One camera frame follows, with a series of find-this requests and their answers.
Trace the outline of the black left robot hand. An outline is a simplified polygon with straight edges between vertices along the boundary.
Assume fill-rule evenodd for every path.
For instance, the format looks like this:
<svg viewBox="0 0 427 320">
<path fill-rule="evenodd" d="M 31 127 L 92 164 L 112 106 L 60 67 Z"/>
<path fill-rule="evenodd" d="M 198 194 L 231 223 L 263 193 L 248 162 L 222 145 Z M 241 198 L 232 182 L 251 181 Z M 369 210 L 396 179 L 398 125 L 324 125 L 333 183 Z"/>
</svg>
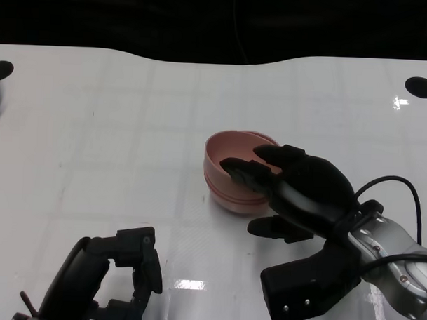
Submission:
<svg viewBox="0 0 427 320">
<path fill-rule="evenodd" d="M 75 244 L 53 279 L 38 311 L 40 320 L 142 320 L 152 293 L 162 293 L 162 274 L 153 227 L 119 230 L 113 237 L 85 237 Z M 132 270 L 133 295 L 94 300 L 114 264 Z"/>
</svg>

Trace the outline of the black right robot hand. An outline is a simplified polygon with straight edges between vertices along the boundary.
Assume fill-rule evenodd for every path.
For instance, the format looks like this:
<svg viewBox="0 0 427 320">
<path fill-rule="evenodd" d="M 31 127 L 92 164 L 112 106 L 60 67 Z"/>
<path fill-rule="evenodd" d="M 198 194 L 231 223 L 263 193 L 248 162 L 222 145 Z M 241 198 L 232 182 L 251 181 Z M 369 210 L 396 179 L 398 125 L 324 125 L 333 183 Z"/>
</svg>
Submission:
<svg viewBox="0 0 427 320">
<path fill-rule="evenodd" d="M 229 157 L 220 166 L 234 182 L 268 201 L 274 215 L 257 218 L 247 231 L 291 244 L 315 235 L 336 240 L 341 222 L 355 213 L 357 199 L 345 175 L 331 162 L 289 145 L 260 145 L 261 161 Z"/>
</svg>

